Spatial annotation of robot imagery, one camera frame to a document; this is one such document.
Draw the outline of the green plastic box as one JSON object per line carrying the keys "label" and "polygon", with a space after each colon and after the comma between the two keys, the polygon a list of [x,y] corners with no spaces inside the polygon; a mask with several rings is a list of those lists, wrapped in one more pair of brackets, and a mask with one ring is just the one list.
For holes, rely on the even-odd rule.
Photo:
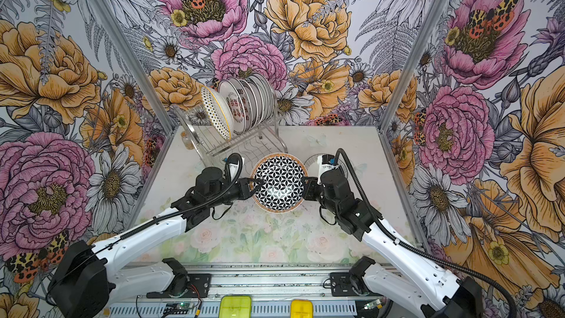
{"label": "green plastic box", "polygon": [[218,318],[250,318],[252,298],[243,295],[224,296],[219,306]]}

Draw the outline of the black white patterned plate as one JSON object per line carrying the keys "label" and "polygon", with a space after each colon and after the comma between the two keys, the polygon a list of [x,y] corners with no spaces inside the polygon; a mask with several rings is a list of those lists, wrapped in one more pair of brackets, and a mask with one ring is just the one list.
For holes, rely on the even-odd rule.
{"label": "black white patterned plate", "polygon": [[269,213],[288,213],[303,202],[303,178],[308,171],[300,159],[288,153],[265,156],[253,168],[251,178],[260,180],[252,196],[256,205]]}

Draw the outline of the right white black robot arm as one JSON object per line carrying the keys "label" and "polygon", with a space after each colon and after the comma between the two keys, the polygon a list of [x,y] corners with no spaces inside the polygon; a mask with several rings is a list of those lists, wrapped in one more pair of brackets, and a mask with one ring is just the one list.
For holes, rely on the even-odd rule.
{"label": "right white black robot arm", "polygon": [[363,257],[350,270],[353,290],[380,294],[416,317],[482,317],[481,288],[460,279],[447,265],[419,254],[369,203],[357,198],[334,156],[321,154],[314,176],[303,178],[303,196],[329,211],[348,235],[380,254],[399,274]]}

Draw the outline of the silver metal dish rack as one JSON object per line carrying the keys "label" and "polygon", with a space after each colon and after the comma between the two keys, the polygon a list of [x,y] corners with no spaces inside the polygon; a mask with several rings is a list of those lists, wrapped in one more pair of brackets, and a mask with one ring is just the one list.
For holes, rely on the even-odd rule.
{"label": "silver metal dish rack", "polygon": [[244,159],[242,174],[248,177],[260,159],[270,154],[288,152],[286,143],[280,137],[277,114],[244,134],[234,135],[230,141],[225,141],[215,127],[191,124],[189,114],[179,107],[173,107],[172,111],[180,120],[183,131],[190,136],[194,149],[205,166],[223,168],[228,156],[238,153]]}

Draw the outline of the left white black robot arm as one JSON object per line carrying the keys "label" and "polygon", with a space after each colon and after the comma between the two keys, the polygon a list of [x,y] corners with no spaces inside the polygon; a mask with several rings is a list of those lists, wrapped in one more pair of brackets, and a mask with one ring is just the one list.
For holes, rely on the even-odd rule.
{"label": "left white black robot arm", "polygon": [[179,200],[152,219],[106,240],[78,241],[64,253],[48,285],[64,317],[95,317],[113,301],[149,293],[182,297],[197,294],[187,270],[176,259],[137,269],[128,265],[163,242],[194,229],[213,208],[248,200],[263,188],[262,179],[243,178],[241,167],[208,167]]}

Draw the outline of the white plate yellow rim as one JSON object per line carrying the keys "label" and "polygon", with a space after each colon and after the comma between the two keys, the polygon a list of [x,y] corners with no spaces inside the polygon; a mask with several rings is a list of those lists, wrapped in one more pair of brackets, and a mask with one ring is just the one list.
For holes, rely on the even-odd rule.
{"label": "white plate yellow rim", "polygon": [[233,137],[233,117],[225,99],[213,88],[201,89],[202,102],[210,123],[225,141]]}

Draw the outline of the white plate red floral pattern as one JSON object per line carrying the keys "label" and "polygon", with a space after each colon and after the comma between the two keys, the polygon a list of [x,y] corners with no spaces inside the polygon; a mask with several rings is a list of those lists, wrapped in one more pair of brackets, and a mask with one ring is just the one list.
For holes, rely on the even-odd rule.
{"label": "white plate red floral pattern", "polygon": [[235,123],[233,127],[235,134],[244,134],[251,125],[251,112],[243,85],[235,78],[224,79],[220,83],[219,93],[229,105]]}

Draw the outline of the yellow plastic box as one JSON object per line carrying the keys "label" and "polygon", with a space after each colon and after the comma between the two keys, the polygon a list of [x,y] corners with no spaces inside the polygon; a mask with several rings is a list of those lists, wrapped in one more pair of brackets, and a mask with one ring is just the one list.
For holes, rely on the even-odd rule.
{"label": "yellow plastic box", "polygon": [[309,300],[292,300],[290,318],[313,318],[313,303]]}

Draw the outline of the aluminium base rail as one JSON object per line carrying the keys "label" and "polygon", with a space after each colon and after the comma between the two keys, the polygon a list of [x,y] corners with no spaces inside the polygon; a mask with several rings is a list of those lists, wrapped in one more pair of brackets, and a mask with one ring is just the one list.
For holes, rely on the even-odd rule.
{"label": "aluminium base rail", "polygon": [[385,296],[357,294],[344,265],[187,266],[197,294],[149,293],[113,301],[100,317],[218,317],[224,296],[252,298],[251,317],[290,317],[292,300],[313,303],[313,317],[416,317]]}

